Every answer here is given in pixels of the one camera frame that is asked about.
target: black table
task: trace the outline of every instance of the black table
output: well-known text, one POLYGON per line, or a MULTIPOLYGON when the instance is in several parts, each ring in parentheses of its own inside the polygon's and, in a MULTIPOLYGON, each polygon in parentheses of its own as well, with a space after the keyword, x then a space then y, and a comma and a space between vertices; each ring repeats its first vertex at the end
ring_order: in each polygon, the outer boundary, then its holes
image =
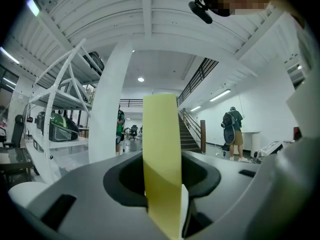
POLYGON ((0 147, 0 173, 4 175, 7 188, 13 187, 10 176, 24 175, 31 182, 33 162, 26 148, 0 147))

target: ceiling light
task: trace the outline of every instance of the ceiling light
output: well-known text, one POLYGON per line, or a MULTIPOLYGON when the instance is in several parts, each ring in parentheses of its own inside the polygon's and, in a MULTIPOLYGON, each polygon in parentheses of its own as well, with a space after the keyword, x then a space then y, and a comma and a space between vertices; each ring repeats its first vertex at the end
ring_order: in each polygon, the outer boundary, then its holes
POLYGON ((6 86, 8 86, 9 88, 11 88, 12 90, 15 90, 15 88, 11 87, 10 85, 7 85, 7 84, 6 84, 6 86))
POLYGON ((8 80, 8 79, 6 79, 6 78, 3 78, 3 80, 6 80, 8 83, 10 83, 10 84, 12 84, 12 85, 14 85, 14 86, 16 86, 16 85, 17 85, 16 83, 11 82, 10 80, 8 80))
POLYGON ((216 99, 219 99, 220 97, 222 97, 223 95, 226 95, 228 93, 230 93, 231 90, 228 89, 228 90, 225 90, 223 93, 221 93, 220 95, 218 95, 217 97, 214 97, 213 99, 210 99, 211 102, 215 101, 216 99))
POLYGON ((34 16, 38 16, 40 10, 39 8, 37 7, 36 3, 34 0, 28 0, 26 2, 26 4, 28 5, 28 7, 30 8, 31 12, 34 14, 34 16))
POLYGON ((194 109, 190 110, 190 112, 195 111, 195 110, 200 109, 200 108, 201 108, 201 106, 197 106, 194 109))
POLYGON ((6 56, 8 56, 15 63, 19 64, 19 61, 12 57, 5 49, 3 49, 3 47, 0 47, 0 51, 3 52, 6 56))

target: wooden newel post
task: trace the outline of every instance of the wooden newel post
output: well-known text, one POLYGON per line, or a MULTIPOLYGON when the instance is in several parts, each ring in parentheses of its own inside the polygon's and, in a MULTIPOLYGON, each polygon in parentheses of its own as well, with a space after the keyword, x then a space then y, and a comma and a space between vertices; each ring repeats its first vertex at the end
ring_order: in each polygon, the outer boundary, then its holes
POLYGON ((200 120, 201 151, 206 152, 206 120, 200 120))

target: yellow paper strip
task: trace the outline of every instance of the yellow paper strip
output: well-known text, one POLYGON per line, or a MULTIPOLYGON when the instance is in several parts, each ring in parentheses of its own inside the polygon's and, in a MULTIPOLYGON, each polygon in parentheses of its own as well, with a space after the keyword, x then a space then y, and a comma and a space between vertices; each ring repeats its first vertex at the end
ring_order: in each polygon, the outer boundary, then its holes
POLYGON ((170 239, 178 239, 182 174, 174 94, 144 97, 142 154, 148 215, 170 239))

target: white sneaker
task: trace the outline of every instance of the white sneaker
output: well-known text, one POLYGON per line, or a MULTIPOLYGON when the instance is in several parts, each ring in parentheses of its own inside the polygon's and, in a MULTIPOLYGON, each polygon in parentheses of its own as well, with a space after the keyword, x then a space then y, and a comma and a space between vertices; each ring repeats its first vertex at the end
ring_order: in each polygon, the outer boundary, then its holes
POLYGON ((249 162, 248 159, 247 159, 247 158, 244 158, 244 157, 239 158, 238 161, 239 161, 239 162, 245 162, 245 163, 248 163, 248 162, 249 162))

